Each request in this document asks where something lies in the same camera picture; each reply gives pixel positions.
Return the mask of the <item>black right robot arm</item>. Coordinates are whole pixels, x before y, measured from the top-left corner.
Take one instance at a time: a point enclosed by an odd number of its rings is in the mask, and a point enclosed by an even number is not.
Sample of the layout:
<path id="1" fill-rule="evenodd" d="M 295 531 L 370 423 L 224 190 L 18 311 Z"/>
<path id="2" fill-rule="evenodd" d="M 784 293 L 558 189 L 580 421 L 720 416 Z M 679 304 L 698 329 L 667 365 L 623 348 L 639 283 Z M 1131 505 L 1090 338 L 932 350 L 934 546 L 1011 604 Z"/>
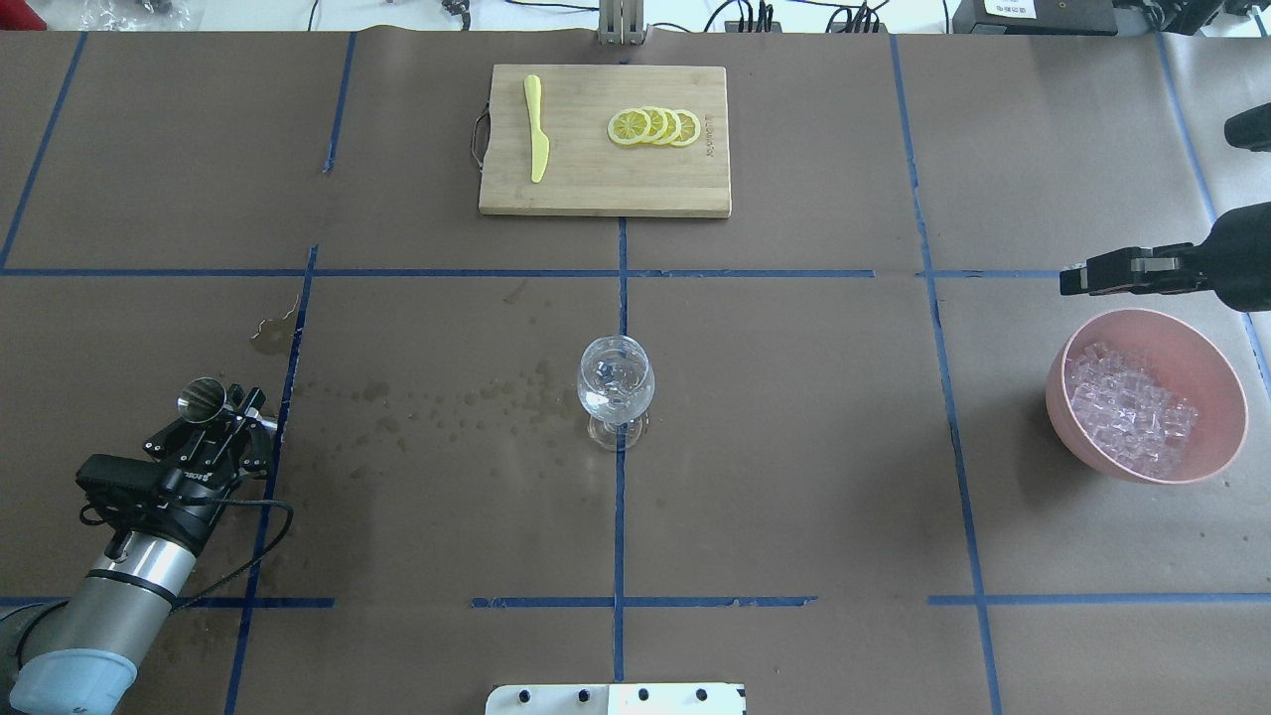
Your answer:
<path id="1" fill-rule="evenodd" d="M 1063 297 L 1211 293 L 1235 312 L 1268 312 L 1268 98 L 1204 109 L 1179 102 L 1199 216 L 1179 227 L 1118 224 L 1122 236 L 1057 273 Z"/>

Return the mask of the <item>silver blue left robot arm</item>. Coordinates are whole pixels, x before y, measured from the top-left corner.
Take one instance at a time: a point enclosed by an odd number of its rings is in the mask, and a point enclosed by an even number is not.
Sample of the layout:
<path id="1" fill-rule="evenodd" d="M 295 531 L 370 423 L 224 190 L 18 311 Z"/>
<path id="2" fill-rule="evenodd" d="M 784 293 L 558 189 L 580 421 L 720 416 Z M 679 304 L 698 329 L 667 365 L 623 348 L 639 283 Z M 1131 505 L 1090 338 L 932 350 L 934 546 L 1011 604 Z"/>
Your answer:
<path id="1" fill-rule="evenodd" d="M 78 467 L 83 525 L 112 537 L 67 599 L 3 613 L 5 714 L 112 714 L 245 481 L 272 478 L 278 422 L 262 389 L 194 378 L 142 458 Z"/>

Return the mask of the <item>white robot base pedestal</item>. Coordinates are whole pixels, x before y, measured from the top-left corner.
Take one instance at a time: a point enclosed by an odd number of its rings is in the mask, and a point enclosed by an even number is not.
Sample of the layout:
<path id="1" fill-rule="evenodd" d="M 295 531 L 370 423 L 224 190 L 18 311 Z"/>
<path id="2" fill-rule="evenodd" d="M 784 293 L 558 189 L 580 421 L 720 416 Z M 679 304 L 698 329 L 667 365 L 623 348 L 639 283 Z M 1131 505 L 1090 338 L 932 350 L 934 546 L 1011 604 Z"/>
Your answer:
<path id="1" fill-rule="evenodd" d="M 746 712 L 745 686 L 727 682 L 508 685 L 486 701 L 486 714 Z"/>

